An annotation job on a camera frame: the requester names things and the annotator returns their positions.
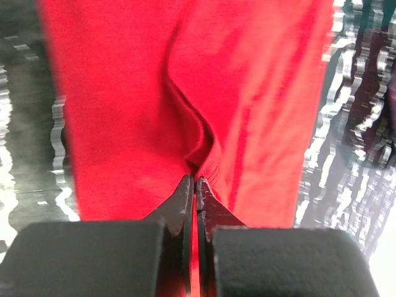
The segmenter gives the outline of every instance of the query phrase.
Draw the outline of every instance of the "red fabric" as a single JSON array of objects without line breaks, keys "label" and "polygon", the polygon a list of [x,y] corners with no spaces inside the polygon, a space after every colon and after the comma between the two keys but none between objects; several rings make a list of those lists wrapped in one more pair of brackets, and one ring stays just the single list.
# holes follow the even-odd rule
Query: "red fabric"
[{"label": "red fabric", "polygon": [[194,173],[249,226],[291,226],[331,0],[41,8],[82,219],[142,218]]}]

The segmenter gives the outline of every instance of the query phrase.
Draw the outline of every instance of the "black plastic part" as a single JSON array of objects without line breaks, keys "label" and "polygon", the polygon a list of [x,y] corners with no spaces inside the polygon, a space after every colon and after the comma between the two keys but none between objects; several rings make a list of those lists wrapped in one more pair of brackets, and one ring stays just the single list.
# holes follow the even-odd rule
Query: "black plastic part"
[{"label": "black plastic part", "polygon": [[26,227],[0,265],[0,296],[184,296],[193,195],[185,176],[145,220]]},{"label": "black plastic part", "polygon": [[198,180],[196,191],[200,294],[203,297],[216,296],[213,231],[219,226],[233,228],[246,228],[246,226],[215,198],[205,178]]},{"label": "black plastic part", "polygon": [[217,229],[217,297],[378,297],[369,267],[343,231]]}]

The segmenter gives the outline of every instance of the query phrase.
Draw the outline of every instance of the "red cloth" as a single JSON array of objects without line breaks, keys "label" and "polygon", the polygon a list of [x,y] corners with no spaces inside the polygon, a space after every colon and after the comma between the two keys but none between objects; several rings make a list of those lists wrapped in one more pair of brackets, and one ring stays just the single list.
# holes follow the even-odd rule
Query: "red cloth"
[{"label": "red cloth", "polygon": [[41,8],[82,219],[142,218],[194,173],[249,226],[291,226],[331,0]]}]

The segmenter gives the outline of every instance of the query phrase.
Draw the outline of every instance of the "red towel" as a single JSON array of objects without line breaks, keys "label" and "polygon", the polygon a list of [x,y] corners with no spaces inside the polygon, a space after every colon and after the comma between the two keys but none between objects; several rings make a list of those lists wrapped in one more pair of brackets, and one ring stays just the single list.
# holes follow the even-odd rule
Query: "red towel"
[{"label": "red towel", "polygon": [[41,8],[82,219],[142,218],[194,173],[249,226],[292,225],[331,0]]}]

